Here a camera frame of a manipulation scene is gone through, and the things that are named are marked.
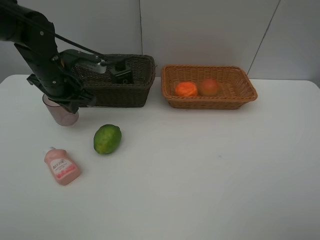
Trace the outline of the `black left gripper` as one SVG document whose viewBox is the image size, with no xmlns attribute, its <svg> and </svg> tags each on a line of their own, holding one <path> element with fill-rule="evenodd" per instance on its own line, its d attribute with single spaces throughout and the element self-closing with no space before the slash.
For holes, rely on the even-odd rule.
<svg viewBox="0 0 320 240">
<path fill-rule="evenodd" d="M 85 89 L 72 68 L 80 60 L 98 62 L 100 56 L 68 49 L 51 57 L 26 51 L 26 62 L 33 72 L 28 81 L 48 96 L 50 108 L 63 108 L 75 114 L 80 107 L 94 106 L 96 97 Z"/>
</svg>

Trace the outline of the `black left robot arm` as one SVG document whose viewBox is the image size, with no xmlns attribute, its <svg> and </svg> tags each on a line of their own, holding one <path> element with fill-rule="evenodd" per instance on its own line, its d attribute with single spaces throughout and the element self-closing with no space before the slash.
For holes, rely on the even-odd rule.
<svg viewBox="0 0 320 240">
<path fill-rule="evenodd" d="M 75 114 L 82 105 L 94 105 L 96 98 L 72 69 L 80 64 L 99 67 L 102 55 L 85 47 L 59 52 L 56 38 L 53 23 L 43 14 L 15 0 L 0 2 L 0 39 L 12 42 L 32 70 L 27 81 Z"/>
</svg>

